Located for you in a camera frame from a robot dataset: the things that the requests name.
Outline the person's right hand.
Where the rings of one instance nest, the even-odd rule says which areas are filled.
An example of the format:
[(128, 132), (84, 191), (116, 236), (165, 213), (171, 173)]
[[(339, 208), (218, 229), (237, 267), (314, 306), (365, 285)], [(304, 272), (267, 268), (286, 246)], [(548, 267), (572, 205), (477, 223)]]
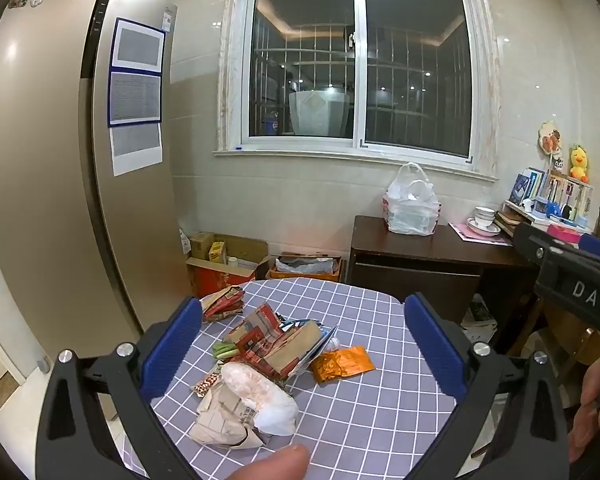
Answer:
[(580, 408), (568, 434), (569, 463), (574, 464), (586, 447), (600, 436), (600, 358), (586, 371), (580, 396)]

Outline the person's left hand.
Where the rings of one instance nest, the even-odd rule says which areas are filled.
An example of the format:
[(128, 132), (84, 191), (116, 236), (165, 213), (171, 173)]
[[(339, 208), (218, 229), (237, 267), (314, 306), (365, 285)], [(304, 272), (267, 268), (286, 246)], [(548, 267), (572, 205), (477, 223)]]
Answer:
[(310, 452), (304, 445), (289, 445), (235, 470), (227, 480), (302, 480), (309, 463)]

